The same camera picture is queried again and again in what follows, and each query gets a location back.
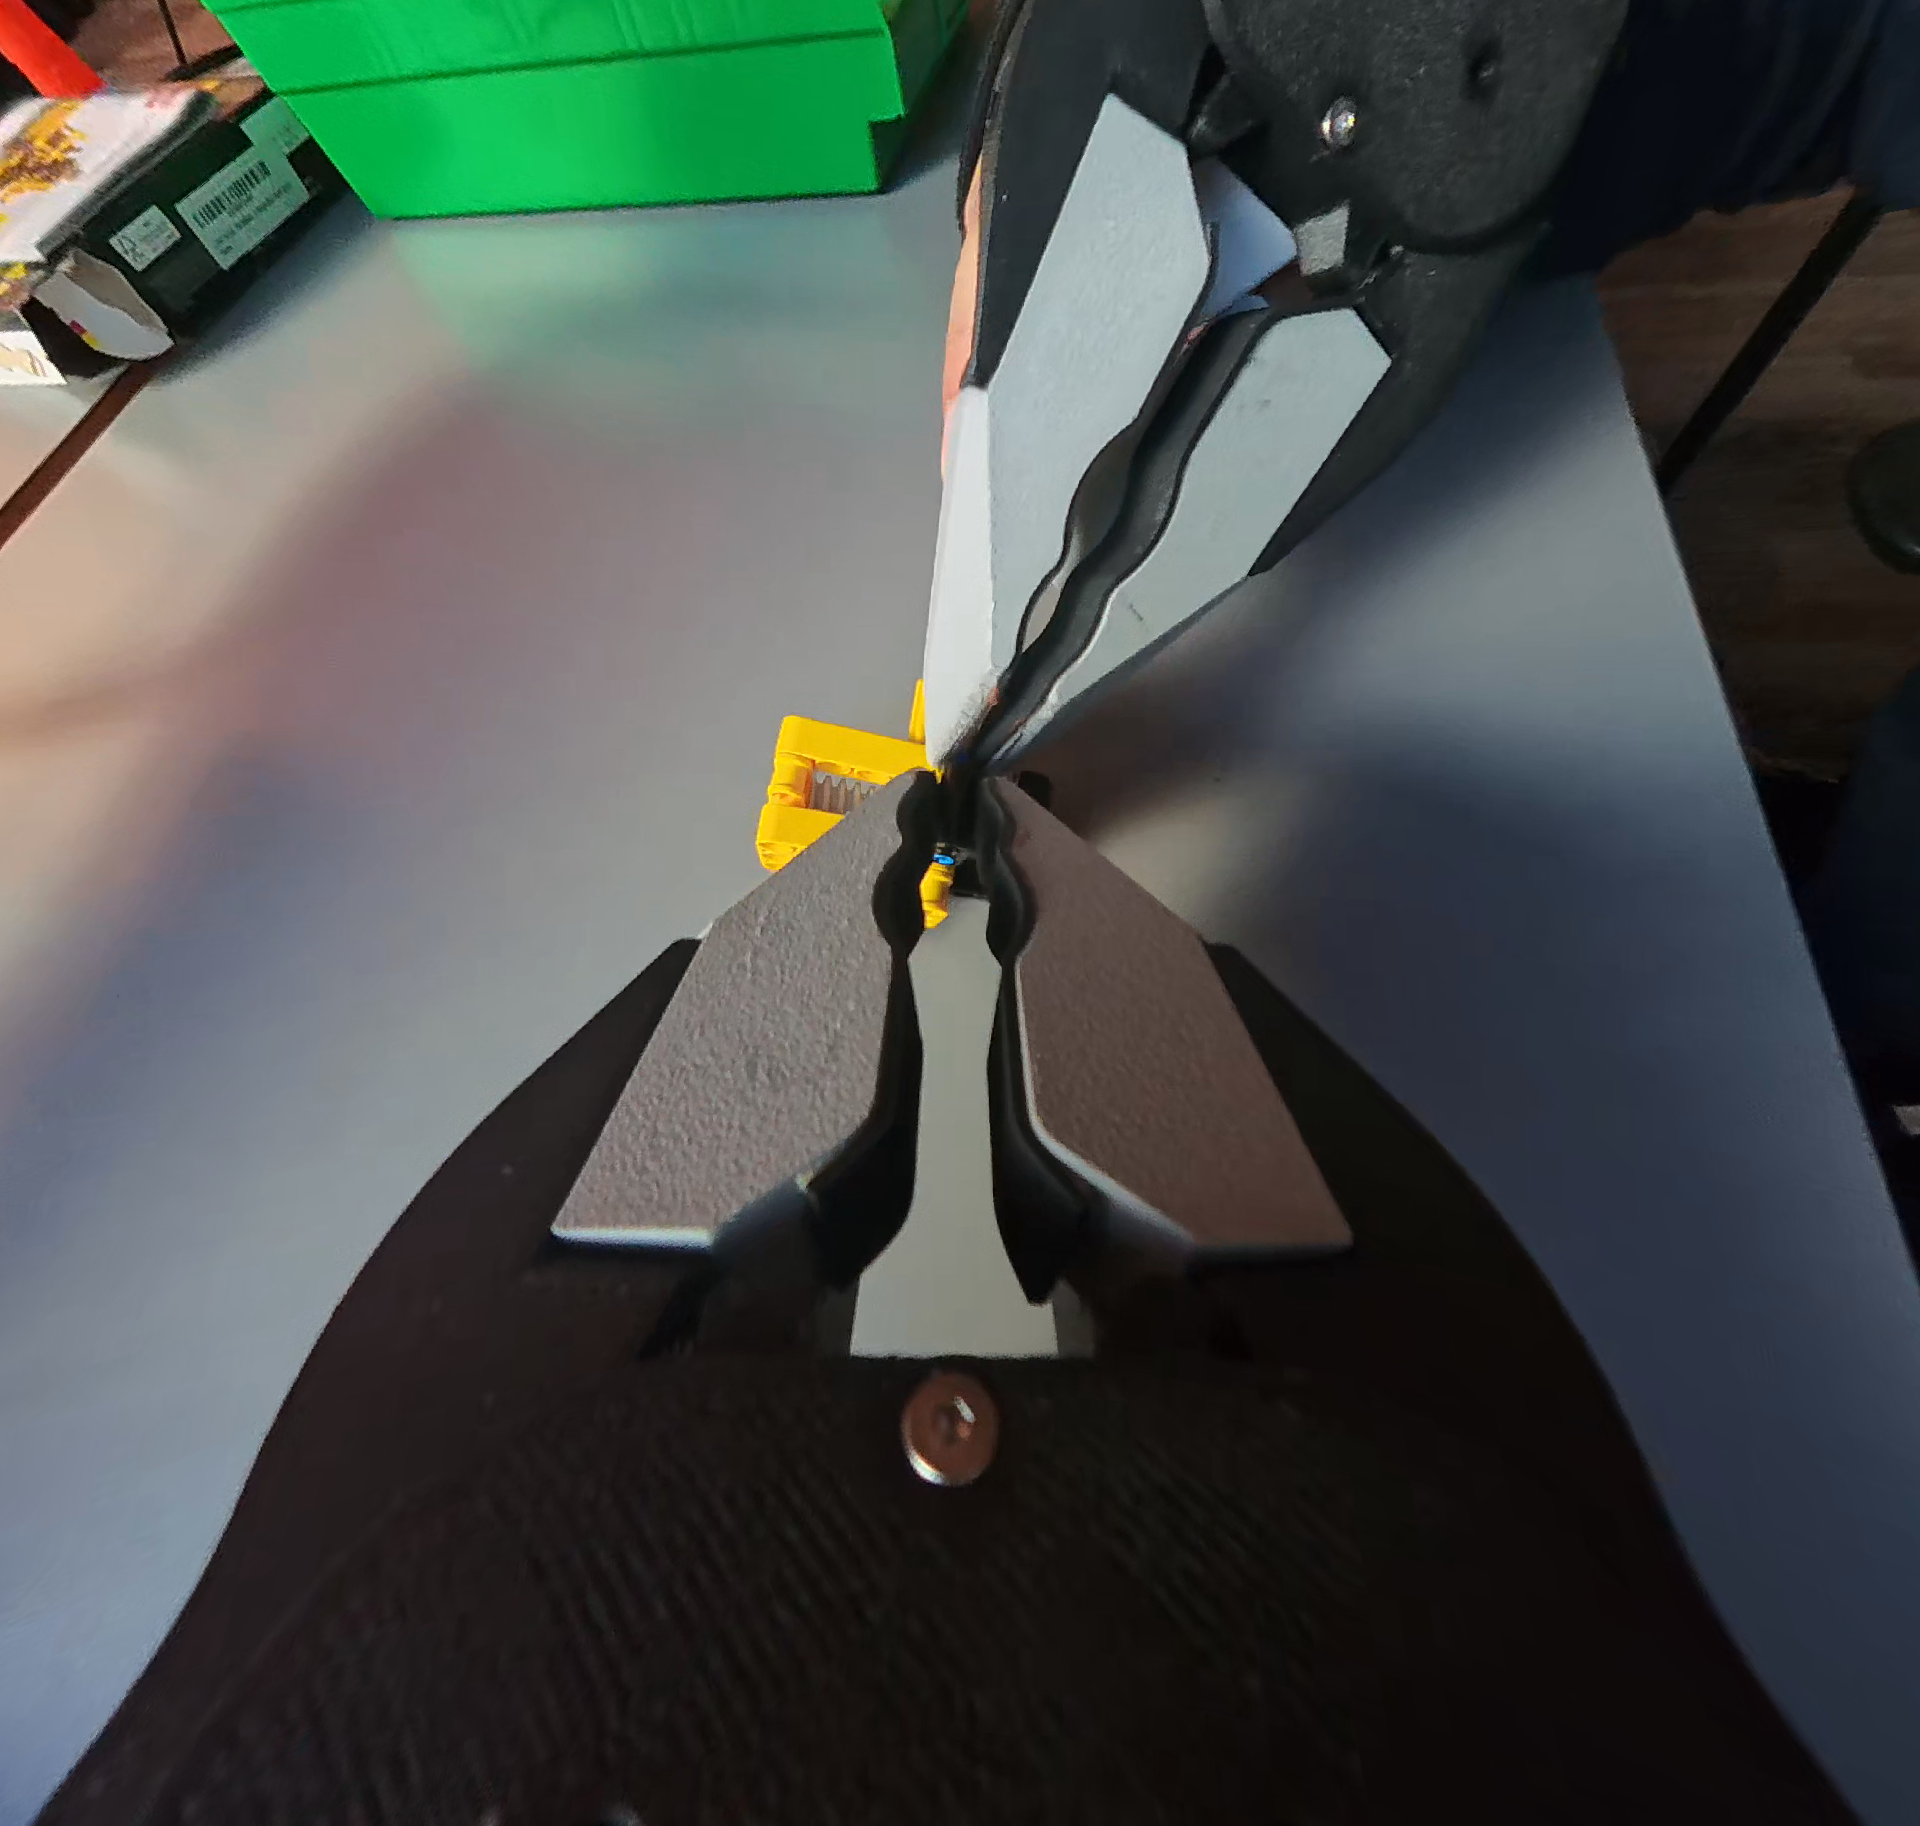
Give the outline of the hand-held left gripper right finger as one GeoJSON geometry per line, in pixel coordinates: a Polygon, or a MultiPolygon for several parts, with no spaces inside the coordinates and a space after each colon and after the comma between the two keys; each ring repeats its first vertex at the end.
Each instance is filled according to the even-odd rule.
{"type": "Polygon", "coordinates": [[[990,1149],[1031,1303],[1091,1308],[1354,1233],[1203,937],[1016,782],[982,784],[990,1149]]]}

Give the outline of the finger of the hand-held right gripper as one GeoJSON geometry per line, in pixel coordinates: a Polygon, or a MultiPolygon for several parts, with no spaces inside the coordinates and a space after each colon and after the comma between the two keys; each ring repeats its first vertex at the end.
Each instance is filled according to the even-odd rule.
{"type": "Polygon", "coordinates": [[[932,762],[1007,680],[1085,471],[1140,418],[1210,276],[1188,148],[1106,95],[993,378],[954,403],[923,647],[932,762]]]}
{"type": "Polygon", "coordinates": [[[961,739],[1010,770],[1055,718],[1208,613],[1261,555],[1374,397],[1388,354],[1354,307],[1246,311],[1210,326],[1166,399],[1080,499],[1044,624],[961,739]]]}

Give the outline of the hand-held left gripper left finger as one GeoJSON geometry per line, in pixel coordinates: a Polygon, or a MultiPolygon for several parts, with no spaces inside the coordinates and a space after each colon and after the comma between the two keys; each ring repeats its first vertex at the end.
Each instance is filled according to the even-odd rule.
{"type": "Polygon", "coordinates": [[[550,1234],[739,1263],[795,1233],[850,1285],[913,1200],[923,781],[901,775],[712,921],[550,1234]]]}

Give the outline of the yellow black lego assembly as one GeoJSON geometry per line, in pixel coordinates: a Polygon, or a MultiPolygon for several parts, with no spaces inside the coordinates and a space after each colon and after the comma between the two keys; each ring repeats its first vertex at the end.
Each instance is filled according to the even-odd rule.
{"type": "Polygon", "coordinates": [[[857,812],[879,787],[923,770],[926,761],[923,686],[915,687],[906,738],[784,716],[757,823],[760,865],[778,872],[857,812]]]}

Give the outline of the person's right forearm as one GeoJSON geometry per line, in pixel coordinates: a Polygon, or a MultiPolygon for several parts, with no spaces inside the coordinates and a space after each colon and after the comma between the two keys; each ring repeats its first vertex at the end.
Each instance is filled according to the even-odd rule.
{"type": "Polygon", "coordinates": [[[1841,185],[1917,205],[1917,0],[1632,0],[1531,274],[1841,185]]]}

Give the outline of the black cardboard lego box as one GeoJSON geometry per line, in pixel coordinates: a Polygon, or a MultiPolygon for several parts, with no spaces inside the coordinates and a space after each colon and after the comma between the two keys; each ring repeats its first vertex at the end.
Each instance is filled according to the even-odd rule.
{"type": "Polygon", "coordinates": [[[3,383],[57,388],[160,359],[292,248],[345,180],[292,106],[221,102],[123,185],[46,265],[4,278],[3,383]]]}

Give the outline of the lego instruction booklet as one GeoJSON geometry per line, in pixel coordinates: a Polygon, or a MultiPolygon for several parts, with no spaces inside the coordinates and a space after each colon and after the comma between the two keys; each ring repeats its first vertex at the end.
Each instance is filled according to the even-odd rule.
{"type": "Polygon", "coordinates": [[[46,265],[173,139],[212,111],[204,86],[25,101],[3,117],[3,273],[46,265]]]}

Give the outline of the person's right hand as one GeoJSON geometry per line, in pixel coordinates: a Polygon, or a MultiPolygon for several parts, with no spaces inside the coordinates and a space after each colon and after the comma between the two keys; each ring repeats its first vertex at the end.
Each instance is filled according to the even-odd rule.
{"type": "Polygon", "coordinates": [[[971,180],[965,190],[961,209],[961,248],[952,274],[947,299],[947,336],[942,354],[941,404],[941,478],[947,478],[952,449],[954,416],[957,397],[966,383],[972,365],[975,319],[978,319],[978,282],[980,282],[980,216],[982,216],[982,174],[988,157],[980,155],[972,163],[971,180]]]}

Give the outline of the black table leg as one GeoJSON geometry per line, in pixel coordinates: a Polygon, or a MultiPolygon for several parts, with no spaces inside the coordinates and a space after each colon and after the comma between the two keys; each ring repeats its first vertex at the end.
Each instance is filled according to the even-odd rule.
{"type": "Polygon", "coordinates": [[[1678,434],[1659,454],[1654,486],[1667,499],[1722,431],[1741,403],[1761,382],[1773,362],[1787,350],[1813,309],[1823,299],[1838,274],[1870,238],[1886,208],[1868,192],[1847,196],[1832,222],[1816,239],[1761,319],[1741,342],[1708,394],[1697,403],[1678,434]]]}

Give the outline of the green plastic bin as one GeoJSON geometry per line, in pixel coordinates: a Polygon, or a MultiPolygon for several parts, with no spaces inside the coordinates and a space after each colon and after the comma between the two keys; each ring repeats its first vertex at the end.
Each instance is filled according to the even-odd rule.
{"type": "Polygon", "coordinates": [[[882,189],[971,0],[200,0],[384,218],[882,189]]]}

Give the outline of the orange red plastic object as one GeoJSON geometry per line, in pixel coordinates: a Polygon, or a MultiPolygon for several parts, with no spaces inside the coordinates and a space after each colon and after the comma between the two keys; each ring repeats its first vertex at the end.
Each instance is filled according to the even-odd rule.
{"type": "Polygon", "coordinates": [[[108,88],[102,75],[84,61],[27,0],[0,3],[4,97],[79,101],[108,88]]]}

